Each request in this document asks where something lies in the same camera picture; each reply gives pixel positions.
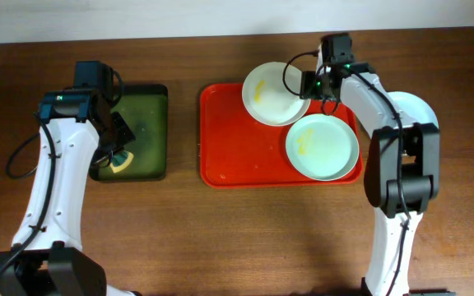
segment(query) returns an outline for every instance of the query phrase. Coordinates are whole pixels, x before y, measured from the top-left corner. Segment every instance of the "yellow marking on plate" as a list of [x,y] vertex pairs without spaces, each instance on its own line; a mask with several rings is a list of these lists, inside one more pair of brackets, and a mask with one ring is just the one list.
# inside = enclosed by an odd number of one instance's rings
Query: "yellow marking on plate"
[[256,103],[259,103],[261,101],[261,89],[264,86],[264,83],[264,80],[261,79],[261,81],[255,87],[255,96],[253,97],[253,99]]
[[298,151],[300,155],[306,155],[307,148],[310,142],[310,137],[312,137],[313,133],[314,130],[312,128],[309,128],[308,130],[302,132],[299,139],[297,139],[297,143],[300,144],[300,148]]

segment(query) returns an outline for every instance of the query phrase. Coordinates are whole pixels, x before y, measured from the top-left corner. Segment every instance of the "green tray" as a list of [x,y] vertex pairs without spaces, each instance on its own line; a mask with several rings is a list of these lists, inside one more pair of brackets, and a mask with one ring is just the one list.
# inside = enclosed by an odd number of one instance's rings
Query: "green tray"
[[113,173],[110,167],[90,169],[95,181],[125,182],[159,180],[165,176],[168,127],[168,90],[163,85],[126,86],[118,111],[137,138],[124,149],[133,154],[131,164]]

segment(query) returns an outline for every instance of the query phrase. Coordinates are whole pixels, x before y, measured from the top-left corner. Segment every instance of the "rectangular tray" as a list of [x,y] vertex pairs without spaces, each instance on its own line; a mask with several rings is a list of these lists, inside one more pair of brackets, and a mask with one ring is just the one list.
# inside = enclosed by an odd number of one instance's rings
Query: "rectangular tray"
[[166,166],[167,88],[163,85],[126,86],[122,99],[111,109],[114,111],[122,115],[136,137],[124,147],[133,154],[132,163],[118,173],[113,173],[110,167],[90,169],[91,178],[102,182],[162,179]]
[[[291,125],[270,127],[252,118],[244,108],[243,84],[208,86],[200,98],[200,170],[204,182],[215,188],[331,185],[353,183],[363,170],[361,151],[355,167],[343,178],[321,182],[294,169],[286,156],[285,139]],[[325,105],[331,112],[333,103]],[[314,101],[306,115],[321,113]],[[340,104],[335,117],[358,136],[356,118]]]

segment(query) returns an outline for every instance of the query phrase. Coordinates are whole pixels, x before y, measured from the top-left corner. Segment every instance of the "wooden table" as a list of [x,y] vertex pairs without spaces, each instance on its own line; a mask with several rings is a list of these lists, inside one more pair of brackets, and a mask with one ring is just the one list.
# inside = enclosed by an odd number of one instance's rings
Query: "wooden table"
[[[198,172],[200,91],[314,49],[321,35],[1,44],[0,251],[10,246],[33,183],[6,178],[7,157],[37,131],[31,113],[43,94],[72,85],[75,61],[97,59],[125,81],[159,82],[170,91],[165,179],[87,184],[84,251],[111,284],[144,294],[206,295],[359,287],[374,230],[361,180],[215,190]],[[416,235],[411,288],[474,295],[474,28],[364,31],[352,38],[357,58],[374,65],[386,89],[426,100],[442,131],[441,189]],[[308,58],[296,66],[314,64]],[[366,134],[360,143],[366,157]],[[35,165],[36,146],[16,171]]]

